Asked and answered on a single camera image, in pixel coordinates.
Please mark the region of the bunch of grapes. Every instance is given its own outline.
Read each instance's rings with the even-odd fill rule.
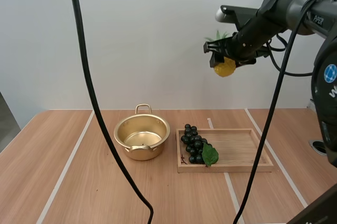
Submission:
[[[186,124],[184,135],[180,140],[187,145],[186,151],[191,154],[189,162],[192,164],[204,164],[205,162],[202,158],[204,144],[208,144],[211,147],[212,145],[209,144],[205,138],[202,138],[196,130],[197,128],[195,126]]]

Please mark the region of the green leaf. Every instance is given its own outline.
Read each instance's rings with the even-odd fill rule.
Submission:
[[[219,160],[219,153],[215,148],[209,146],[208,144],[204,144],[202,158],[204,159],[204,162],[207,166],[211,166]]]
[[[209,42],[214,41],[213,39],[211,39],[211,38],[209,38],[209,37],[205,37],[205,39],[206,39],[207,41],[209,41]]]
[[[216,31],[216,40],[219,40],[219,39],[221,39],[221,37],[220,37],[219,30],[217,30],[217,31]]]
[[[227,32],[223,33],[222,39],[226,38],[229,34]]]

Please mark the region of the wooden table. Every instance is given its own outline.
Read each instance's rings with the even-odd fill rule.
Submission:
[[[110,133],[131,110],[105,110]],[[154,207],[152,223],[232,223],[248,173],[178,174],[175,129],[253,128],[266,109],[155,110],[171,126],[164,152],[133,161],[117,150]],[[276,169],[258,173],[241,223],[285,223],[337,182],[308,144],[321,139],[314,112],[277,109],[267,136]],[[119,170],[91,110],[36,115],[0,154],[0,223],[146,223],[149,211]]]

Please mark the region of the grape stem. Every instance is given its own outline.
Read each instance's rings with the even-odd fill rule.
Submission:
[[[183,154],[181,154],[181,157],[180,157],[180,159],[181,159],[181,161],[184,163],[184,164],[186,164],[187,165],[187,163],[184,161],[184,157],[183,157]]]

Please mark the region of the wooden tray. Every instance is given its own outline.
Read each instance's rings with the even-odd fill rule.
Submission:
[[[180,138],[184,129],[177,129],[178,172],[251,172],[260,140],[253,129],[198,129],[198,134],[212,144],[219,153],[219,160],[211,167],[191,164],[190,154]],[[274,166],[262,151],[257,172],[271,172]]]

